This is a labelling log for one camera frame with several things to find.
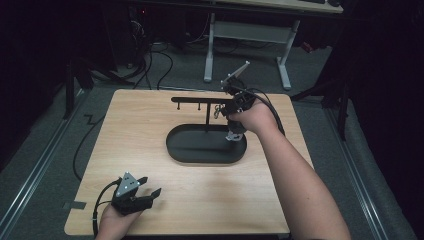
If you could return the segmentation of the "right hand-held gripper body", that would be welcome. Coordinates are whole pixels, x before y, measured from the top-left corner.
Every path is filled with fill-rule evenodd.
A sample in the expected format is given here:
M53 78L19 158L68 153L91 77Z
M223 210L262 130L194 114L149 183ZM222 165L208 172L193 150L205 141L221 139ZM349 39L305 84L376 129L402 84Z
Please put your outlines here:
M255 101L254 94L247 89L246 84L239 79L239 75L250 65L246 61L241 67L236 69L233 73L221 81L221 89L232 96L227 105L232 108L231 114L248 110Z

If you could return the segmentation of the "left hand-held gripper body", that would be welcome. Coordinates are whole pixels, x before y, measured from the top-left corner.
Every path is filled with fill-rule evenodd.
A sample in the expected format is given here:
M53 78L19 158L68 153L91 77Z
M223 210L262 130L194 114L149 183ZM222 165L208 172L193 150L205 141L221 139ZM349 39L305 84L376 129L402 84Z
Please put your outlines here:
M140 187L137 180L131 173L125 172L113 193L111 205L122 215L144 211L153 206L154 201L143 201L136 196Z

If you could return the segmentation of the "black and pink plush toy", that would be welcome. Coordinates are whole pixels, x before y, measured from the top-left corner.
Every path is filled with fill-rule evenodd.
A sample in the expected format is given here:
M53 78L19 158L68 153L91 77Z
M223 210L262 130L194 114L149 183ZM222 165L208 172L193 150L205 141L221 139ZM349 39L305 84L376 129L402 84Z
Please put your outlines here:
M245 132L246 129L241 122L232 120L228 121L228 134L226 136L228 141L240 141Z

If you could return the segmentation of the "black hook rack with tray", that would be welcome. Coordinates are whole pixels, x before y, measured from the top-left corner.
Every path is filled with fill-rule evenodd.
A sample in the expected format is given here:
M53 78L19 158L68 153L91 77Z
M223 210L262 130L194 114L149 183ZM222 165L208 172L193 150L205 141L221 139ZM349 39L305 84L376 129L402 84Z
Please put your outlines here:
M211 106L224 105L231 99L202 97L172 97L171 101L180 109L181 103L205 104L204 124L181 124L167 135L166 147L169 155L184 164L233 164L239 161L247 149L247 138L228 141L228 123L211 124Z

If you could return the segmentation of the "person's right hand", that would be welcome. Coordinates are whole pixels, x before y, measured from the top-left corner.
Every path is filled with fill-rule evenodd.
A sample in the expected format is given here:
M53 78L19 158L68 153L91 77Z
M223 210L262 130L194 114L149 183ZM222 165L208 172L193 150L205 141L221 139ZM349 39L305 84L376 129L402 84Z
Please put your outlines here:
M278 131L271 110L260 100L256 100L246 111L230 114L229 119L240 122L247 130L258 136L270 135Z

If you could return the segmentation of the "person's left hand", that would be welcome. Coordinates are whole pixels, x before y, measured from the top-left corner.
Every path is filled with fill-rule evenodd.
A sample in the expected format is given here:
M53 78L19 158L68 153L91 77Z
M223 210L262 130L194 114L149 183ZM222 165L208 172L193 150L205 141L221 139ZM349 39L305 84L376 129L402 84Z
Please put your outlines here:
M111 204L103 210L95 240L121 240L142 214L141 211L122 215Z

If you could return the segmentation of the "black tape patch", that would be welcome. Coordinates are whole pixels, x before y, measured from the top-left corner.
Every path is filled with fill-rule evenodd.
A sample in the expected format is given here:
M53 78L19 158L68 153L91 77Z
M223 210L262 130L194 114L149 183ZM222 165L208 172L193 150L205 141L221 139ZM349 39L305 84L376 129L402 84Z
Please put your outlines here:
M80 209L84 210L86 207L86 202L80 202L80 201L72 201L72 202L64 202L62 208L65 210L69 209Z

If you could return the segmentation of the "white-legged desk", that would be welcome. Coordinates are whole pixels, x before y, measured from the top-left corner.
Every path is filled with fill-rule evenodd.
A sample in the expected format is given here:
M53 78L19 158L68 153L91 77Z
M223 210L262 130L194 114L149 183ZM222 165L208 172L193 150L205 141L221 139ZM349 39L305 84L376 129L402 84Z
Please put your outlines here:
M269 10L288 11L296 14L323 14L332 16L343 13L339 3L332 0L210 0L214 7L220 4L236 4L252 7L254 10L267 8ZM282 86L285 90L291 89L286 61L297 35L300 18L295 17L290 26L271 26L269 24L242 23L236 20L216 20L215 14L209 15L208 52L205 60L203 80L212 81L214 63L214 40L216 38L248 40L256 42L283 44L285 48L276 58Z

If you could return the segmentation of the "dark metal stand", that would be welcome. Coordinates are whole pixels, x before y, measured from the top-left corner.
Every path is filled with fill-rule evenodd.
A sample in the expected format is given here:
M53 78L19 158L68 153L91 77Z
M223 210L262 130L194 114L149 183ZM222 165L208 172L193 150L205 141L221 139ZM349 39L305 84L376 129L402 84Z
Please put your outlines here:
M65 81L65 114L64 119L69 119L75 106L75 87L78 82L83 90L92 90L94 82L91 77L88 61L83 58L75 58L66 66Z
M323 108L338 107L336 131L339 137L345 141L346 119L348 117L349 86L346 80L334 79L325 83L318 83L314 87L302 91L290 97L292 101L299 101L308 96L322 95L321 106Z

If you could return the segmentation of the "dark computer tower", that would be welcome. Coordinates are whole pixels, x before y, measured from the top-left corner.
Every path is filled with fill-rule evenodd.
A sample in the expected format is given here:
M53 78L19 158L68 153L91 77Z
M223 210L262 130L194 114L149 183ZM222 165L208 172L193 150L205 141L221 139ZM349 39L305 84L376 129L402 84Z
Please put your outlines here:
M128 8L131 35L134 42L134 64L140 65L148 46L148 30L146 28L146 9L136 6Z

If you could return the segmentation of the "metal floor rail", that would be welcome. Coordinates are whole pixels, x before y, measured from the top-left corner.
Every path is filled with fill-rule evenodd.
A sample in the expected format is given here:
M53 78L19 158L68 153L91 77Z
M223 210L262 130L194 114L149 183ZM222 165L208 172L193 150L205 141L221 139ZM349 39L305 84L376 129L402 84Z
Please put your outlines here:
M344 162L347 168L348 176L351 180L355 194L361 206L362 212L374 237L374 240L389 240L387 232L381 222L380 216L371 199L369 191L360 176L359 170L354 162L353 155L348 147L345 140L340 137L338 128L336 126L337 119L336 114L332 110L324 109L324 114L329 121L330 127L333 134L338 142L338 145L342 151Z
M74 96L74 107L66 112L50 135L49 141L44 145L43 151L39 154L37 161L31 168L31 172L24 178L24 182L18 187L13 202L0 219L0 240L6 240L10 232L19 220L26 205L36 191L49 165L53 161L56 150L61 144L64 135L72 122L76 112L87 99L90 91L80 89Z

